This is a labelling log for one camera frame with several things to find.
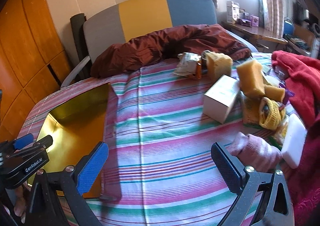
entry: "blue gripper pad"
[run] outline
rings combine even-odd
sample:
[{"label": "blue gripper pad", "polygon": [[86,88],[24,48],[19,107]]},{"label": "blue gripper pad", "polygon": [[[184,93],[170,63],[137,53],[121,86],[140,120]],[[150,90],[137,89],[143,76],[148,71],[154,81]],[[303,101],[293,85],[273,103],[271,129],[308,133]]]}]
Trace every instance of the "blue gripper pad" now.
[{"label": "blue gripper pad", "polygon": [[232,157],[225,148],[224,150],[222,148],[224,147],[219,146],[218,143],[212,145],[212,160],[216,164],[230,192],[239,195],[241,194],[243,189],[243,179],[245,178],[245,173],[242,173],[243,171],[240,172],[233,166],[232,162],[234,162],[237,158]]},{"label": "blue gripper pad", "polygon": [[104,142],[98,143],[98,148],[89,154],[89,160],[81,170],[77,178],[77,189],[80,195],[89,192],[92,184],[100,173],[109,154],[108,145]]},{"label": "blue gripper pad", "polygon": [[21,138],[16,139],[15,142],[13,143],[13,147],[15,150],[21,150],[25,146],[28,146],[29,144],[31,144],[32,142],[33,142],[33,135],[29,133],[25,136],[22,136]]}]

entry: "wooden desk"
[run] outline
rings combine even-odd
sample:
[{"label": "wooden desk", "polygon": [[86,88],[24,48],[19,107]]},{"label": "wooden desk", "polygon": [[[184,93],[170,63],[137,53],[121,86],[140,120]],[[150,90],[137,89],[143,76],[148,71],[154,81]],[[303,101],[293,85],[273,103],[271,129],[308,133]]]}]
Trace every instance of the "wooden desk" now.
[{"label": "wooden desk", "polygon": [[260,28],[260,27],[247,27],[240,24],[226,23],[224,21],[222,22],[222,26],[227,30],[234,29],[248,36],[249,42],[254,46],[256,45],[258,39],[271,41],[271,42],[284,44],[284,45],[288,43],[281,36],[273,34],[271,31]]}]

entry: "gray yellow blue headboard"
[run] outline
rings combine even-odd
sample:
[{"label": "gray yellow blue headboard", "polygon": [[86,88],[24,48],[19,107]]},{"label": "gray yellow blue headboard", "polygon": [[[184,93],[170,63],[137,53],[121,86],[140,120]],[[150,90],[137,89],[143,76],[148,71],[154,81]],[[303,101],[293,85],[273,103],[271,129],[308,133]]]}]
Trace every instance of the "gray yellow blue headboard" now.
[{"label": "gray yellow blue headboard", "polygon": [[83,25],[91,61],[114,43],[185,24],[216,24],[212,0],[128,0],[89,18]]}]

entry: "white eraser sponge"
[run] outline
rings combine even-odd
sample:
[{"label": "white eraser sponge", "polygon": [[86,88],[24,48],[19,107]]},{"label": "white eraser sponge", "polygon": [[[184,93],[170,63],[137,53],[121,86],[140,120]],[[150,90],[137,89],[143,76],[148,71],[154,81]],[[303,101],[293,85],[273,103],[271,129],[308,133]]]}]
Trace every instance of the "white eraser sponge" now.
[{"label": "white eraser sponge", "polygon": [[281,150],[283,159],[292,169],[296,169],[300,163],[305,140],[306,128],[293,113],[289,117],[287,133]]}]

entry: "metal screw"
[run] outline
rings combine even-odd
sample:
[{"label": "metal screw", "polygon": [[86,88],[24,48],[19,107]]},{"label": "metal screw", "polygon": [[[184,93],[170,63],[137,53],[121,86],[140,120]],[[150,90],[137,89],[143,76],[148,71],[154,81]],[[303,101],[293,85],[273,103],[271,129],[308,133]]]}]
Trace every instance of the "metal screw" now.
[{"label": "metal screw", "polygon": [[245,167],[245,170],[246,170],[248,173],[254,172],[254,168],[253,168],[252,166],[247,166],[247,167]]},{"label": "metal screw", "polygon": [[37,171],[37,174],[38,174],[38,175],[43,174],[43,169],[39,169],[39,170]]},{"label": "metal screw", "polygon": [[67,172],[72,172],[74,169],[75,169],[74,166],[67,166],[67,167],[65,168],[65,170],[66,170]]},{"label": "metal screw", "polygon": [[276,174],[281,176],[281,175],[283,175],[283,172],[280,169],[277,169]]}]

